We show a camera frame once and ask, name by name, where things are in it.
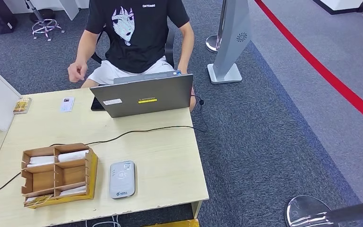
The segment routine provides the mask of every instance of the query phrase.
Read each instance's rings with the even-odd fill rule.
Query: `laptop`
[[[189,107],[192,83],[192,74],[170,71],[115,78],[90,90],[115,118]]]

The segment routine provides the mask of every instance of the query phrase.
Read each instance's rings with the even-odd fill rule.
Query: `red barrier tape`
[[[334,87],[348,102],[350,102],[358,111],[363,114],[363,100],[342,81],[340,81],[332,72],[330,72],[322,63],[314,57],[294,35],[280,22],[279,19],[270,11],[270,9],[262,2],[255,0],[259,7],[264,11],[272,23],[286,37],[286,39],[294,46],[294,48],[307,60],[307,62],[318,71],[318,73]]]

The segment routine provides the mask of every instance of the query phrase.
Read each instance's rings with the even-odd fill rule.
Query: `wooden organizer tray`
[[[89,150],[84,159],[59,162],[59,154]],[[27,167],[30,157],[54,156],[54,163]],[[82,144],[69,144],[46,148],[37,148],[23,152],[21,163],[21,176],[26,179],[26,184],[21,187],[21,193],[26,197],[24,207],[37,208],[58,203],[93,199],[95,192],[96,167],[98,158],[93,150]],[[60,193],[65,190],[86,186],[86,192],[69,195]],[[30,205],[26,202],[29,197],[38,197],[51,194],[52,197],[44,199],[43,203]]]

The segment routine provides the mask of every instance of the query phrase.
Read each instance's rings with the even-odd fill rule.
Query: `black cable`
[[[10,179],[5,185],[3,185],[2,187],[0,187],[0,190],[2,189],[2,188],[4,188],[6,185],[8,185],[8,183],[10,183],[11,181],[13,181],[17,176],[19,176],[20,175],[20,173],[18,173],[18,174],[16,174],[16,176],[14,176],[12,179]]]
[[[111,141],[114,141],[114,140],[117,140],[118,138],[124,136],[124,135],[127,135],[129,133],[133,133],[133,132],[149,132],[149,131],[156,131],[156,130],[162,130],[162,129],[171,129],[171,128],[191,128],[191,129],[195,129],[195,130],[198,130],[200,132],[206,132],[208,131],[208,125],[207,123],[205,122],[205,119],[204,117],[202,116],[202,106],[204,104],[204,100],[202,100],[199,96],[197,95],[191,95],[191,96],[194,96],[194,97],[197,97],[199,99],[199,105],[200,105],[200,109],[199,109],[199,112],[201,114],[201,119],[202,121],[204,122],[205,124],[205,127],[206,129],[205,130],[201,130],[201,129],[197,129],[195,127],[192,127],[192,126],[187,126],[187,125],[177,125],[177,126],[167,126],[167,127],[162,127],[162,128],[156,128],[156,129],[149,129],[149,130],[133,130],[133,131],[128,131],[128,132],[125,132],[123,133],[122,135],[118,136],[118,137],[115,137],[113,139],[110,139],[110,140],[103,140],[103,141],[96,141],[96,142],[91,142],[91,143],[87,143],[85,145],[91,145],[91,144],[95,144],[95,143],[107,143],[107,142],[111,142]],[[56,145],[64,145],[63,143],[55,143],[55,144],[52,144],[50,145],[50,147],[52,146],[56,146]],[[13,179],[15,179],[17,176],[19,176],[20,173],[16,174],[16,176],[14,176],[12,179],[10,179],[4,186],[0,187],[0,190],[2,188],[4,188],[6,185],[8,185],[11,181],[13,181]]]
[[[162,127],[162,128],[156,128],[156,129],[149,129],[149,130],[133,130],[133,131],[128,131],[128,132],[125,132],[123,133],[122,135],[116,137],[116,138],[113,138],[113,139],[110,139],[110,140],[104,140],[104,141],[97,141],[97,142],[91,142],[91,143],[87,143],[85,145],[90,145],[90,144],[94,144],[94,143],[107,143],[107,142],[110,142],[110,141],[114,141],[114,140],[117,140],[118,138],[124,136],[124,135],[127,135],[129,133],[132,133],[132,132],[149,132],[149,131],[156,131],[156,130],[161,130],[161,129],[170,129],[170,128],[191,128],[191,129],[196,129],[200,132],[206,132],[204,130],[201,130],[201,129],[197,129],[197,128],[194,128],[194,127],[191,127],[191,126],[186,126],[186,125],[178,125],[178,126],[167,126],[167,127]]]
[[[202,115],[202,106],[204,105],[204,100],[203,99],[201,99],[199,96],[197,96],[197,95],[191,95],[191,96],[194,96],[194,97],[197,97],[197,98],[199,98],[199,105],[200,105],[200,107],[199,107],[199,114],[201,115],[201,120],[202,120],[202,122],[204,123],[204,125],[205,125],[205,131],[204,132],[206,132],[206,131],[208,131],[208,125],[207,125],[207,122],[205,121],[205,119],[204,119],[204,116]]]

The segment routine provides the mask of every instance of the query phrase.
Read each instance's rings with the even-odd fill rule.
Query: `white label sticker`
[[[107,100],[104,101],[105,105],[112,105],[112,104],[118,104],[118,103],[122,103],[121,99],[112,99],[112,100]]]

